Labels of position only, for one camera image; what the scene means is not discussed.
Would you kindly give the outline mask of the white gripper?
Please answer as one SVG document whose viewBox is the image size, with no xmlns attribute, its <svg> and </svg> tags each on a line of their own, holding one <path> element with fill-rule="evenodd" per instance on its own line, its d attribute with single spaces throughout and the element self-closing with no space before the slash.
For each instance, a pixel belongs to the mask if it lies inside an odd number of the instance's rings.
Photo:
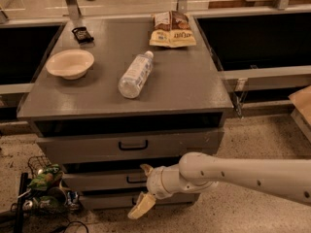
<svg viewBox="0 0 311 233">
<path fill-rule="evenodd" d="M 156 199 L 166 199 L 172 196 L 163 184 L 164 167 L 153 168 L 149 164 L 141 164 L 140 168 L 147 177 L 147 190 L 150 193 L 141 192 L 138 196 L 135 206 L 128 213 L 130 219 L 138 219 L 146 214 L 155 204 Z"/>
</svg>

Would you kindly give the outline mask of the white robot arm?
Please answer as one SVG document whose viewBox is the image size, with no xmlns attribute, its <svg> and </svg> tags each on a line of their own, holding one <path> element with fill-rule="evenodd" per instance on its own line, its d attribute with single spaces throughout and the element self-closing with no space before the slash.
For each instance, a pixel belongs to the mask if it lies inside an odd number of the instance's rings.
<svg viewBox="0 0 311 233">
<path fill-rule="evenodd" d="M 147 177 L 147 191 L 128 213 L 131 219 L 145 215 L 158 200 L 176 193 L 203 193 L 219 182 L 311 205 L 310 159 L 219 158 L 189 152 L 175 165 L 143 164 L 141 168 Z"/>
</svg>

